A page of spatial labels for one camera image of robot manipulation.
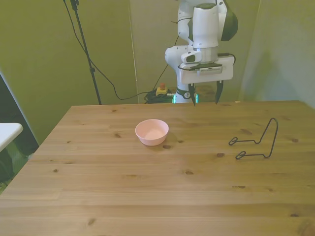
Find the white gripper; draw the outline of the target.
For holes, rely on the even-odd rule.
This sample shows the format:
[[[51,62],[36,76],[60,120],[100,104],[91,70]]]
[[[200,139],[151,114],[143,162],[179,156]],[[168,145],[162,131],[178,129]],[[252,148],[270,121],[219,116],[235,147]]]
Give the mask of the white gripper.
[[[183,84],[189,84],[189,94],[194,106],[196,106],[195,84],[217,81],[215,103],[218,104],[225,80],[233,78],[234,56],[219,57],[214,63],[179,65],[179,80]]]

